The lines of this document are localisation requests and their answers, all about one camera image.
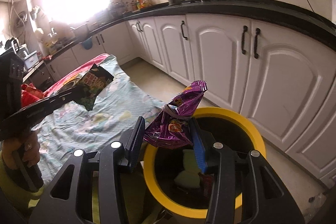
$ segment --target yellow sleeve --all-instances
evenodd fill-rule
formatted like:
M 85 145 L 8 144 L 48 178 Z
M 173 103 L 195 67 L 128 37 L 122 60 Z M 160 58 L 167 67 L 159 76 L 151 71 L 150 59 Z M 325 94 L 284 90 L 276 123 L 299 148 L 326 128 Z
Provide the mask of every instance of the yellow sleeve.
M 31 193 L 16 185 L 7 175 L 0 151 L 0 187 L 9 202 L 21 213 L 26 214 L 31 207 L 36 206 L 42 192 Z

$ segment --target beige floor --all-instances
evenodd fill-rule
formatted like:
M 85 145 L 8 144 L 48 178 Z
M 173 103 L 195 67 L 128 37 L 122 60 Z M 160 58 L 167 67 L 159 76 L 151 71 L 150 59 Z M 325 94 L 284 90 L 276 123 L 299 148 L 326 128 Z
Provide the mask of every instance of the beige floor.
M 164 102 L 169 102 L 185 86 L 145 61 L 124 69 L 131 80 L 143 91 Z M 199 107 L 214 106 L 203 99 Z M 266 144 L 267 160 L 280 176 L 303 212 L 309 207 L 308 199 L 324 189 L 298 166 Z

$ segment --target person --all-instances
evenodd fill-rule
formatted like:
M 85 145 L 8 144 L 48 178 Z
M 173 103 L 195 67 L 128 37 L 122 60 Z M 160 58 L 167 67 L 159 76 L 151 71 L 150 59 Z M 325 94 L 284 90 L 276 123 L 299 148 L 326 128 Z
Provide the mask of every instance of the person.
M 28 162 L 28 166 L 33 166 L 40 161 L 40 144 L 37 133 L 32 132 L 28 138 L 10 138 L 2 142 L 0 151 L 0 188 L 4 192 L 8 201 L 23 215 L 29 219 L 29 216 L 37 205 L 39 198 L 43 193 L 45 186 L 41 187 L 36 193 L 26 191 L 16 185 L 8 176 L 6 169 L 16 170 L 18 167 L 12 156 L 12 152 L 17 150 L 22 144 L 25 145 L 25 152 L 22 161 Z M 121 187 L 123 190 L 125 207 L 130 224 L 153 223 L 160 212 L 162 206 L 153 197 L 148 195 L 148 189 L 143 178 L 141 167 L 132 174 L 121 174 Z M 92 191 L 92 215 L 93 222 L 100 223 L 97 178 L 93 181 Z

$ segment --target trash can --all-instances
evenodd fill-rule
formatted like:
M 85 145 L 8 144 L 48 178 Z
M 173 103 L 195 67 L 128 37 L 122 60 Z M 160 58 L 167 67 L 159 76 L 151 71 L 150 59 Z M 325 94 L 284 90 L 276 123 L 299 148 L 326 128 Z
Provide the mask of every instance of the trash can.
M 255 126 L 242 115 L 219 107 L 198 108 L 194 117 L 201 129 L 213 134 L 234 151 L 248 153 L 258 150 L 266 158 L 265 144 Z M 157 148 L 147 145 L 144 155 L 144 178 L 154 198 L 169 211 L 188 218 L 205 219 L 209 200 L 196 198 L 174 187 L 174 178 L 183 168 L 183 147 L 180 149 Z M 236 205 L 242 205 L 241 180 L 236 173 Z

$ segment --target white cabinet door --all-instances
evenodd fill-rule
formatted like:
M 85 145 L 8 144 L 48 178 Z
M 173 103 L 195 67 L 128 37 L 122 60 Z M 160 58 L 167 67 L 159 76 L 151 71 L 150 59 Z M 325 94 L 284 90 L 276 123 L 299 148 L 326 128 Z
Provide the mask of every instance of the white cabinet door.
M 250 57 L 251 21 L 218 15 L 187 15 L 194 72 L 205 80 L 206 98 L 240 111 Z
M 314 120 L 286 153 L 317 178 L 336 169 L 336 79 Z
M 168 74 L 184 85 L 194 81 L 190 38 L 185 16 L 156 17 L 155 23 L 167 64 Z
M 102 42 L 98 38 L 98 34 L 95 34 L 92 39 L 92 48 L 86 50 L 81 43 L 73 46 L 71 50 L 75 55 L 79 65 L 83 65 L 96 56 L 105 53 L 105 50 L 102 46 Z
M 329 188 L 332 188 L 336 183 L 336 169 L 330 171 L 328 174 L 323 176 L 321 178 L 321 181 Z
M 116 56 L 119 65 L 134 58 L 133 44 L 126 22 L 107 28 L 97 36 L 105 52 Z
M 140 31 L 140 23 L 138 20 L 129 20 L 128 22 L 129 33 L 131 35 L 131 39 L 135 49 L 135 56 L 141 57 L 142 59 L 150 62 L 149 58 L 149 49 L 146 43 L 143 40 L 141 31 Z
M 257 28 L 260 34 L 255 37 Z M 252 21 L 251 33 L 241 114 L 285 151 L 325 100 L 335 76 L 336 53 L 310 37 L 270 23 Z
M 56 81 L 61 80 L 64 76 L 68 75 L 73 70 L 79 67 L 75 55 L 71 50 L 67 50 L 60 56 L 56 57 L 48 64 L 51 73 Z
M 153 17 L 141 18 L 139 20 L 139 29 L 142 35 L 143 43 L 148 47 L 150 62 L 157 68 L 167 72 L 166 63 L 163 58 L 161 43 L 156 31 Z

